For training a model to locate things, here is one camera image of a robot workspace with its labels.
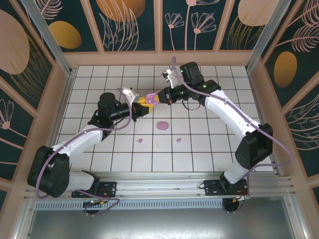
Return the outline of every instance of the cable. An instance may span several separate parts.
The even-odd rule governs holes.
[[[187,107],[186,107],[186,105],[185,105],[185,103],[184,103],[184,100],[182,100],[181,103],[182,103],[183,106],[184,106],[187,110],[189,110],[189,111],[194,111],[194,110],[196,110],[196,109],[198,109],[198,108],[200,107],[200,103],[199,103],[199,106],[198,106],[197,108],[195,108],[195,109],[190,109],[190,108],[187,108]]]
[[[76,140],[78,137],[86,134],[86,133],[89,133],[91,131],[96,131],[96,130],[103,130],[103,131],[115,131],[115,130],[121,130],[121,129],[124,129],[126,126],[129,125],[129,123],[131,122],[132,120],[132,106],[128,100],[128,98],[126,97],[126,95],[122,92],[122,89],[118,88],[118,91],[125,97],[125,101],[126,101],[126,104],[128,104],[129,106],[129,110],[130,110],[130,117],[129,117],[129,120],[127,121],[127,123],[125,125],[123,125],[122,127],[119,127],[119,128],[91,128],[91,129],[88,129],[87,131],[83,131],[83,132],[80,132],[78,133],[77,135],[73,136],[72,138],[70,138],[66,143],[64,143],[61,147],[59,147],[56,151],[54,151],[53,154],[51,154],[48,159],[45,161],[43,167],[41,168],[41,171],[39,173],[39,176],[38,176],[38,179],[36,181],[36,185],[35,185],[35,194],[37,196],[37,198],[39,199],[44,199],[44,198],[47,198],[49,195],[46,194],[44,196],[41,196],[40,193],[39,193],[39,185],[40,185],[40,181],[41,181],[41,178],[43,176],[43,173],[48,165],[48,163],[54,158],[54,156],[60,152],[62,149],[64,149],[66,146],[68,146],[70,143],[72,143],[74,140]]]
[[[178,73],[178,70],[176,68],[176,57],[172,57],[172,67],[171,67],[171,70],[174,70],[176,76],[179,78],[179,80],[182,82],[182,84],[187,88],[189,89],[190,91],[193,91],[194,93],[197,93],[197,94],[200,94],[202,96],[206,96],[206,97],[213,97],[215,99],[218,99],[220,101],[222,101],[223,103],[227,104],[228,106],[230,106],[234,111],[236,111],[240,116],[241,118],[243,118],[243,120],[245,122],[247,122],[247,124],[251,125],[251,127],[253,127],[254,129],[256,129],[258,132],[262,133],[264,136],[268,137],[269,139],[271,139],[272,141],[274,141],[276,144],[278,144],[281,148],[284,149],[284,151],[286,151],[286,153],[288,154],[289,156],[289,159],[287,162],[285,163],[279,163],[279,164],[276,164],[276,163],[271,163],[271,164],[257,164],[255,165],[254,167],[252,167],[245,175],[244,177],[247,177],[255,168],[257,167],[262,167],[262,166],[271,166],[271,167],[282,167],[282,166],[286,166],[288,164],[290,164],[292,162],[292,155],[290,153],[290,151],[281,143],[279,142],[276,138],[272,137],[271,135],[269,135],[268,133],[264,132],[262,129],[260,129],[259,127],[255,126],[253,123],[251,123],[252,121],[250,121],[249,119],[247,119],[247,117],[245,115],[243,115],[241,113],[240,110],[238,110],[234,105],[232,105],[232,103],[230,103],[229,101],[225,100],[224,98],[222,97],[219,97],[219,96],[215,96],[215,95],[211,95],[211,94],[208,94],[208,93],[204,93],[204,92],[201,92],[201,91],[198,91],[198,90],[195,90],[193,89],[192,87],[188,86],[185,81],[183,80],[183,78],[179,75]]]

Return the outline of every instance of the enclosure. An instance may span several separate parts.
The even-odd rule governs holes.
[[[318,0],[1,1],[0,238],[317,238],[318,15]],[[80,132],[105,92],[125,103],[117,88],[168,87],[172,57],[271,125],[291,163],[256,167],[250,199],[228,215],[227,197],[200,185],[236,162],[240,140],[190,99],[155,105],[72,162],[116,182],[106,214],[85,217],[87,199],[71,191],[38,199],[26,181],[38,148]],[[273,143],[261,163],[288,160]]]

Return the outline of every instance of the yellow object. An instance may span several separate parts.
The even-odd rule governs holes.
[[[247,26],[265,25],[278,0],[241,0],[238,5],[239,20]]]
[[[130,10],[135,18],[138,18],[145,9],[145,0],[96,0],[96,3],[105,16],[117,22],[130,21]]]
[[[29,62],[28,35],[13,16],[2,10],[0,22],[0,69],[9,74],[20,74]]]
[[[275,63],[274,79],[277,86],[287,87],[294,79],[297,71],[297,59],[289,51],[282,52]]]
[[[74,49],[81,45],[80,33],[71,24],[65,21],[55,21],[49,26],[57,43],[67,49]]]
[[[157,102],[160,102],[159,100],[159,96],[156,95],[155,98],[154,98]],[[146,98],[144,96],[141,96],[138,103],[141,105],[141,106],[145,106],[145,107],[149,107],[149,113],[152,112],[153,108],[154,108],[154,105],[152,104],[147,104],[146,103]]]

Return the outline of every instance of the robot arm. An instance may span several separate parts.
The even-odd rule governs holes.
[[[180,71],[188,86],[200,92],[225,99],[237,110],[234,110],[225,101],[194,93],[184,85],[178,86],[170,69],[162,74],[166,82],[170,82],[171,86],[159,92],[159,101],[161,103],[171,105],[178,100],[188,100],[189,98],[197,100],[201,105],[215,112],[241,141],[235,153],[236,160],[220,176],[220,186],[227,192],[227,189],[242,180],[253,166],[272,153],[272,141],[255,130],[251,124],[270,135],[273,134],[272,128],[268,124],[260,125],[246,116],[228,99],[225,92],[221,90],[221,87],[216,82],[213,80],[205,82],[195,62],[182,65]],[[246,116],[251,121],[250,124],[247,124],[238,112]]]

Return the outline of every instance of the flower illustration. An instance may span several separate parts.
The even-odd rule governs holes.
[[[10,121],[13,115],[14,104],[8,101],[7,106],[3,99],[0,100],[0,128],[10,128]]]
[[[186,3],[188,6],[196,6],[196,5],[209,5],[209,4],[214,4],[218,3],[219,0],[186,0]]]
[[[213,24],[214,22],[214,13],[203,13],[200,18],[198,18],[198,12],[191,15],[191,23],[195,33],[194,50],[196,50],[197,34],[215,31],[216,25]]]
[[[186,0],[188,8],[187,8],[186,25],[185,25],[185,51],[187,51],[187,26],[188,26],[188,16],[189,16],[190,7],[196,6],[196,5],[209,5],[209,4],[214,4],[218,2],[219,0]]]
[[[185,23],[182,21],[180,13],[173,13],[172,15],[170,15],[170,13],[166,13],[165,20],[169,27],[171,45],[173,47],[173,51],[175,51],[171,30],[176,27],[184,26]]]

